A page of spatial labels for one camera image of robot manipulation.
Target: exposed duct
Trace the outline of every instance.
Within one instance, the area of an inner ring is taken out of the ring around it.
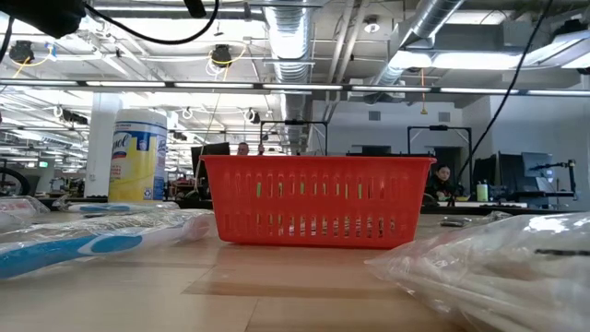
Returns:
[[[280,83],[309,83],[310,67],[289,60],[307,60],[310,55],[312,10],[304,7],[270,6],[264,8],[268,24],[272,56],[284,63],[275,64]],[[280,96],[281,114],[285,120],[309,120],[312,114],[312,96],[284,93]],[[287,128],[289,144],[301,146],[304,142],[300,128]]]
[[[434,35],[443,27],[451,15],[465,2],[465,0],[422,0],[412,18],[412,23],[403,37],[397,41],[397,49],[419,40],[429,40],[427,45],[433,45]],[[381,70],[371,82],[372,85],[394,85],[402,76],[406,68],[401,68],[393,63],[395,54],[389,63]],[[374,104],[381,93],[365,96],[365,102]]]
[[[110,18],[168,18],[194,19],[185,6],[96,6],[102,14]],[[210,19],[212,10],[207,10],[202,19]],[[218,10],[217,19],[237,19],[263,21],[262,10],[252,9],[247,3],[243,6],[224,5]]]

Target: yellow label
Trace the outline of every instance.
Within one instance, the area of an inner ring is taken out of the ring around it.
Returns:
[[[110,202],[162,200],[166,136],[130,129],[117,131],[112,142]]]

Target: white pillar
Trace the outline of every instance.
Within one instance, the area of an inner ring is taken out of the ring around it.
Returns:
[[[39,183],[37,184],[36,192],[49,193],[51,192],[51,180],[55,177],[55,159],[39,159],[39,163],[47,162],[47,167],[38,166]]]
[[[123,103],[118,93],[94,93],[84,197],[109,194],[112,130],[117,112],[122,107]]]

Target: metal frame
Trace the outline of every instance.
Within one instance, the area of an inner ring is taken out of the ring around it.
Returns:
[[[211,81],[129,81],[129,80],[73,80],[73,79],[12,79],[0,78],[0,85],[32,89],[85,90],[95,92],[209,92],[209,93],[268,93],[275,91],[355,91],[405,92],[452,95],[503,96],[506,89],[419,87],[419,86],[367,86],[350,84],[289,84],[259,82]],[[590,91],[583,89],[514,89],[514,96],[588,98]]]
[[[413,137],[410,137],[413,129],[419,129],[418,133]],[[471,127],[455,127],[447,125],[411,125],[407,128],[407,154],[411,154],[411,145],[414,139],[416,139],[422,130],[428,129],[430,131],[455,131],[463,140],[468,144],[469,151],[467,157],[469,158],[469,190],[473,190],[473,139],[471,135]],[[459,130],[467,131],[467,138],[459,132]]]
[[[286,121],[261,121],[260,122],[260,144],[263,144],[263,136],[265,135],[263,130],[266,124],[273,124],[273,128],[276,125],[323,125],[325,128],[324,135],[324,154],[328,155],[328,122],[325,121],[300,121],[300,120],[286,120]]]

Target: ceiling light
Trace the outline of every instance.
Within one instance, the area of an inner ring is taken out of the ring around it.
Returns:
[[[37,158],[25,158],[25,157],[12,157],[12,158],[8,157],[8,158],[6,158],[6,160],[9,160],[9,161],[37,161],[38,159]]]
[[[365,91],[365,92],[419,92],[428,93],[432,91],[432,88],[419,88],[419,87],[385,87],[385,86],[353,86],[353,91]]]
[[[569,64],[564,65],[562,68],[587,68],[590,67],[590,53],[580,56],[579,58],[571,61]]]
[[[264,89],[300,89],[300,90],[342,90],[341,85],[317,84],[263,84]]]
[[[366,17],[364,23],[366,24],[365,32],[375,33],[379,31],[380,26],[379,23],[377,23],[377,17],[375,15]]]
[[[148,81],[87,81],[91,87],[134,87],[134,88],[165,88],[164,82],[148,82]]]
[[[76,81],[44,79],[0,79],[0,85],[13,86],[76,86]]]
[[[516,67],[519,57],[506,53],[439,53],[432,66],[445,69],[507,70]]]
[[[581,40],[572,41],[554,41],[553,43],[534,50],[533,52],[526,55],[525,65],[541,65],[545,61],[551,59],[553,56],[560,54],[561,52],[574,46]]]
[[[461,93],[461,94],[489,94],[489,95],[503,95],[506,94],[506,89],[477,89],[477,88],[441,88],[444,93]],[[511,95],[519,94],[520,90],[512,89]]]
[[[171,11],[185,12],[185,6],[95,6],[96,10],[119,10],[119,11]]]
[[[389,60],[389,66],[393,68],[428,68],[432,66],[432,59],[430,55],[425,53],[398,51]]]
[[[245,83],[174,83],[176,88],[196,88],[196,89],[253,89],[254,84]]]
[[[584,90],[529,90],[529,96],[552,96],[552,97],[590,97],[590,91]]]

